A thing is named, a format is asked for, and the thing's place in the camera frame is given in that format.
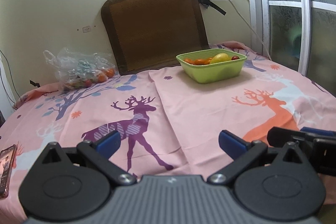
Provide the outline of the pink deer bedsheet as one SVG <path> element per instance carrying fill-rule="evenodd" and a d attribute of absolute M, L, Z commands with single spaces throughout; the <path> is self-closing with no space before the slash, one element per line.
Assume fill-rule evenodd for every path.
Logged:
<path fill-rule="evenodd" d="M 238 77 L 199 84 L 177 66 L 69 93 L 48 84 L 21 96 L 1 127 L 1 149 L 17 146 L 1 223 L 25 220 L 19 186 L 52 141 L 74 147 L 115 128 L 122 143 L 111 160 L 131 174 L 207 177 L 231 161 L 218 145 L 222 130 L 247 141 L 265 140 L 274 126 L 335 130 L 335 97 L 327 90 L 242 43 L 218 48 L 246 55 Z"/>

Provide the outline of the green plastic basket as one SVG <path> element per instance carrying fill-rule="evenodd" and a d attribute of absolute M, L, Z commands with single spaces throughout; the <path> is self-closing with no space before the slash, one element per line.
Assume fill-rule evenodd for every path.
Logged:
<path fill-rule="evenodd" d="M 209 65 L 190 65 L 184 62 L 184 59 L 208 59 L 214 57 L 219 53 L 226 53 L 231 58 L 232 56 L 239 56 L 238 60 L 231 60 L 217 64 Z M 227 80 L 240 75 L 242 67 L 247 60 L 246 55 L 220 49 L 214 48 L 209 50 L 201 50 L 189 53 L 182 53 L 176 56 L 177 61 L 182 66 L 185 73 L 199 84 L 209 84 L 218 82 L 221 80 Z"/>

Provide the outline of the clear plastic fruit bag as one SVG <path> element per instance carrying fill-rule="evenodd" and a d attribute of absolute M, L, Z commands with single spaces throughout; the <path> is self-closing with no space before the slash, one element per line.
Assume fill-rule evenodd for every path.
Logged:
<path fill-rule="evenodd" d="M 43 55 L 46 63 L 55 69 L 56 79 L 63 92 L 104 83 L 116 74 L 116 67 L 109 54 L 84 54 L 63 48 L 57 55 L 48 50 L 43 51 Z"/>

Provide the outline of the smartphone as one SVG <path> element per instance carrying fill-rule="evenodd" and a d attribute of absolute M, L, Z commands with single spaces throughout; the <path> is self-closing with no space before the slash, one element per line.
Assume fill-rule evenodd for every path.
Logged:
<path fill-rule="evenodd" d="M 14 158 L 16 151 L 17 151 L 17 145 L 15 144 L 1 151 L 1 186 L 0 186 L 1 199 L 4 199 L 9 195 L 11 171 L 14 165 Z"/>

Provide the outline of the brown seat cushion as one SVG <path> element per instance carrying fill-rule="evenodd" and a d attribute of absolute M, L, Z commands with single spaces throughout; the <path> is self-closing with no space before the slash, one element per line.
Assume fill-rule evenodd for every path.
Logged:
<path fill-rule="evenodd" d="M 172 67 L 177 55 L 209 48 L 198 0 L 107 0 L 101 18 L 121 75 Z"/>

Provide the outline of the sliding glass door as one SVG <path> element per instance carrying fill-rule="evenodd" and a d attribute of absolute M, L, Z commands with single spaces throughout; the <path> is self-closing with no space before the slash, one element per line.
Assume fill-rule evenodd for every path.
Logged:
<path fill-rule="evenodd" d="M 335 0 L 249 0 L 257 50 L 335 93 Z"/>

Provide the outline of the wall socket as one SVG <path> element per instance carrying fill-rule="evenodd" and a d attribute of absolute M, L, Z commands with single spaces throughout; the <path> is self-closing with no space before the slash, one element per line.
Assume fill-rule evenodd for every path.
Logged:
<path fill-rule="evenodd" d="M 91 27 L 90 26 L 85 26 L 82 28 L 83 33 L 87 33 L 91 31 Z"/>

